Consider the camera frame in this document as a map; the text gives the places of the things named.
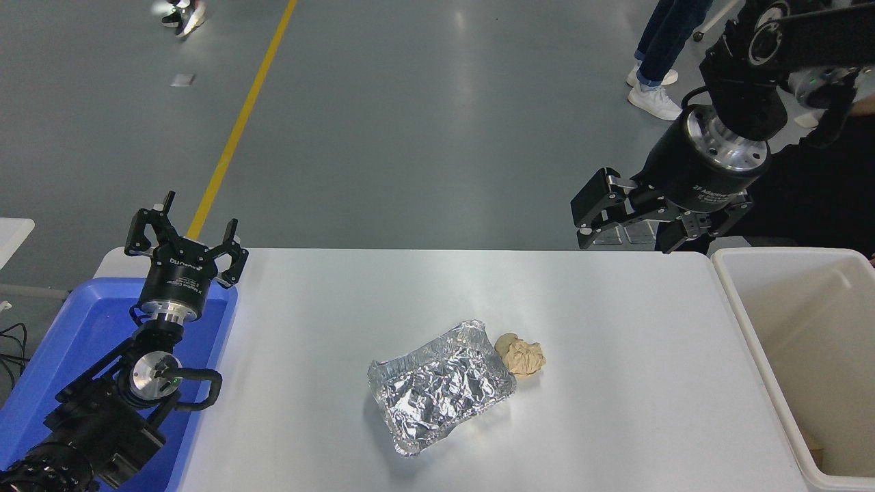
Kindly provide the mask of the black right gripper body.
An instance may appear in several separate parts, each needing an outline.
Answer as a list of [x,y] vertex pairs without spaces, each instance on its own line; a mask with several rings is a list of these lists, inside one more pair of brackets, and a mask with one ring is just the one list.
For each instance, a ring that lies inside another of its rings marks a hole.
[[686,210],[718,211],[768,170],[768,144],[741,137],[716,113],[682,113],[632,180]]

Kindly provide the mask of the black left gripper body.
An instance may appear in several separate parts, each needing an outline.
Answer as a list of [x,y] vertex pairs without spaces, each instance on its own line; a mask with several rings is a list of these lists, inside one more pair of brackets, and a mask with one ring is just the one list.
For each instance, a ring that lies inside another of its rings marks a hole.
[[187,320],[199,320],[217,274],[215,259],[207,252],[207,246],[190,239],[183,239],[177,246],[157,246],[151,252],[150,268],[139,296],[140,310],[154,314],[162,305],[177,305]]

